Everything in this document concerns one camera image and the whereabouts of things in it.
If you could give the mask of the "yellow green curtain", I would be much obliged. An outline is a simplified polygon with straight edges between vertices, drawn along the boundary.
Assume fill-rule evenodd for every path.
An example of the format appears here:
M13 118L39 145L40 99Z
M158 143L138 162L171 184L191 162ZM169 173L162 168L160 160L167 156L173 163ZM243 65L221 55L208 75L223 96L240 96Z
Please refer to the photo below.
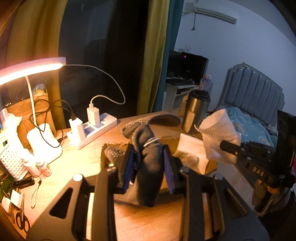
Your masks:
M161 79L170 1L150 1L137 114L152 112Z

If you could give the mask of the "brown paper bag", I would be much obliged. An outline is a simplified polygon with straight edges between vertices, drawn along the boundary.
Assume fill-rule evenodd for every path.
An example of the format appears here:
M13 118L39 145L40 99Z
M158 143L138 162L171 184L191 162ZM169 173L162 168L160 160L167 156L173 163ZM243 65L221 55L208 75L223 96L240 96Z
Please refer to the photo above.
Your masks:
M47 114L44 113L49 107L49 104L47 102L48 94L45 93L39 96L34 96L33 100L37 101L37 103L35 104L37 124L41 125L43 123L48 123L54 137L56 137L57 132L53 122L51 110L49 109ZM17 133L23 147L30 149L31 147L27 140L27 133L34 128L32 105L30 99L25 99L16 104L10 105L7 107L7 110L9 113L14 114L15 116L22 117L22 120L17 128Z

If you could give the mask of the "black monitor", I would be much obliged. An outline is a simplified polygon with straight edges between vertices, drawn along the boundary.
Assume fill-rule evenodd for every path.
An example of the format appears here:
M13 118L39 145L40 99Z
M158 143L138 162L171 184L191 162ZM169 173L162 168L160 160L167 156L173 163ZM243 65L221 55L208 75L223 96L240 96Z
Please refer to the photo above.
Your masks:
M199 85L207 71L208 62L206 57L200 55L170 50L166 79Z

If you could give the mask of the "white air conditioner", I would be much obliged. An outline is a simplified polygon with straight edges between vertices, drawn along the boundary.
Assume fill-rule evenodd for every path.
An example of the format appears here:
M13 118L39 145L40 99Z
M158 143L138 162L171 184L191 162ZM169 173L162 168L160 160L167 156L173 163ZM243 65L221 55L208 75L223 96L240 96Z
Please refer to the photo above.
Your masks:
M195 3L187 2L185 3L185 9L182 11L182 16L189 15L189 14L200 14L204 16L210 16L212 18L216 18L231 24L237 23L237 19L230 15L226 15L224 13L221 13L219 11L214 11L211 9L200 8L195 6Z

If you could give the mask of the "white desk lamp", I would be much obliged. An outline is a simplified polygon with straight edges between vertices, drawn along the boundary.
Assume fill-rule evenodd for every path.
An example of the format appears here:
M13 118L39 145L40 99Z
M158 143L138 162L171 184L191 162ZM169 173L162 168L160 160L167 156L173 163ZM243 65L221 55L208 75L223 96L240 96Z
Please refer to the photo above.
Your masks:
M29 144L33 150L34 156L37 157L38 160L45 161L48 164L61 156L62 147L60 145L56 147L50 145L46 139L43 138L42 133L37 126L37 118L29 76L42 72L58 70L65 65L65 57L51 57L27 61L1 69L1 85L23 77L26 79L35 126L35 128L30 130L27 134L29 137Z

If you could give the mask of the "small labelled pill bottle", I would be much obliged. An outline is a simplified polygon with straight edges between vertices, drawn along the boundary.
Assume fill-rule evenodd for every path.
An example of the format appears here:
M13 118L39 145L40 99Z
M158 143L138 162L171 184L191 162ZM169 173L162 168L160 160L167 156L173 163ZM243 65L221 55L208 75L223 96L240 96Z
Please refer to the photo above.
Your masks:
M49 164L46 161L37 161L36 165L44 176L51 176L52 170L50 169Z

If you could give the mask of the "white paper sheet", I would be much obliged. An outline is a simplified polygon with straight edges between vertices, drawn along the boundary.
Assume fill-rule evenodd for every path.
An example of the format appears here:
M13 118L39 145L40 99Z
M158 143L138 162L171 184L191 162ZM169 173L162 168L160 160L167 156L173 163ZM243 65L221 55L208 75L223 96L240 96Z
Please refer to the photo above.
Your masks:
M209 160L206 157L206 152L205 152L205 148L202 140L181 133L176 150L188 152L190 154L193 154L199 157L199 161L197 164L195 165L189 164L184 166L187 166L190 169L196 171L197 173L200 173L203 175L206 173L206 168Z

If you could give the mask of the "light blue blanket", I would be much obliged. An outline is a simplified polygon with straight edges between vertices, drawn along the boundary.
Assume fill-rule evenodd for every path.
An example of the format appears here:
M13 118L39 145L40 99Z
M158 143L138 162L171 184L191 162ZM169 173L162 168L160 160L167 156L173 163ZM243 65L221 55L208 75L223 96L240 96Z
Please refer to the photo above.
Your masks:
M266 128L250 115L243 113L237 107L225 108L234 128L241 133L241 142L257 142L275 147Z

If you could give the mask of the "steel travel mug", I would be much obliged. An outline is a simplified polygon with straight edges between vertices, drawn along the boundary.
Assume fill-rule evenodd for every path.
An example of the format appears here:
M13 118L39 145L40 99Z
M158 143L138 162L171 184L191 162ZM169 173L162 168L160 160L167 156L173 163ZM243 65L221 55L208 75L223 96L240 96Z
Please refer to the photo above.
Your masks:
M210 94L206 90L192 90L188 95L185 113L182 121L182 129L184 132L192 135L197 131L203 118L208 111L210 104Z

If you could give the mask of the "white paper towel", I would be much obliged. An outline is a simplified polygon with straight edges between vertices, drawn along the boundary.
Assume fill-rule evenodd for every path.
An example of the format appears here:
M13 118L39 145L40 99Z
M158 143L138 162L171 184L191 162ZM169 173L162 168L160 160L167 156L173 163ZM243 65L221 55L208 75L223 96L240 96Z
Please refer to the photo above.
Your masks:
M206 117L195 129L201 133L208 160L234 165L237 157L220 149L222 141L241 144L241 133L237 132L227 111L220 109Z

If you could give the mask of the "grey padded headboard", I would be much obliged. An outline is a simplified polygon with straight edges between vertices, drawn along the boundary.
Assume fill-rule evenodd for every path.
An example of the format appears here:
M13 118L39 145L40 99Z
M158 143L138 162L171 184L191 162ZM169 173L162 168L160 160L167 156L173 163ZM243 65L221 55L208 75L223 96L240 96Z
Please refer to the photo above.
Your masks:
M282 88L254 67L241 63L230 68L217 106L237 107L264 126L276 126L278 110L283 110Z

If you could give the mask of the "white woven basket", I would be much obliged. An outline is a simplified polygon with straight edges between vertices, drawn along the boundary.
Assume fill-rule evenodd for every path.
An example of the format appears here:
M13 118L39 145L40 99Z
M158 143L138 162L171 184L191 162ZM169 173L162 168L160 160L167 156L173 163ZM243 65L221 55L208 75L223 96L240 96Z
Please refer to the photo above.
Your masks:
M28 170L22 161L23 145L18 138L11 142L4 141L4 146L1 148L1 163L14 178L15 181L22 180Z

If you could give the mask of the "dark grey grip socks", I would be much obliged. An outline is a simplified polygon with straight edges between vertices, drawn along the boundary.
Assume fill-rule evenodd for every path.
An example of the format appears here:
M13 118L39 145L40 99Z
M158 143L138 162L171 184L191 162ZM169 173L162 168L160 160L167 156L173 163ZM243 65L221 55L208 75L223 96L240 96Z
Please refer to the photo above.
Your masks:
M124 194L115 194L118 202L136 206L153 207L164 176L163 144L154 136L150 124L178 126L180 119L171 113L156 113L130 121L122 129L122 135L134 148L132 183Z

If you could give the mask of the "white power strip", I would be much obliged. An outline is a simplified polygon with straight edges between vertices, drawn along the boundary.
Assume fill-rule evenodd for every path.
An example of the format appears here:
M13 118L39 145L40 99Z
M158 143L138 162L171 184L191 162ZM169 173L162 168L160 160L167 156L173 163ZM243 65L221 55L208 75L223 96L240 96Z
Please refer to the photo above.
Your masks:
M108 132L110 129L117 125L117 118L108 114L103 113L100 115L100 125L99 127L93 126L91 123L83 123L84 132L86 138L81 142L74 142L72 138L72 131L67 132L67 138L69 139L69 145L75 147L76 149L82 149L84 146L88 145L104 133Z

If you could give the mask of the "white pill bottle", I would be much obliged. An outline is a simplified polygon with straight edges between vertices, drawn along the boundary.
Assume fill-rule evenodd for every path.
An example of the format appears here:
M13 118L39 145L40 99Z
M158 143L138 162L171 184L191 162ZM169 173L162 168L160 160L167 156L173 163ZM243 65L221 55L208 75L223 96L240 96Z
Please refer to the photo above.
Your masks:
M23 165L27 168L29 173L33 177L38 177L41 174L41 171L36 165L36 162L34 161L34 156L29 154L26 157L23 158Z

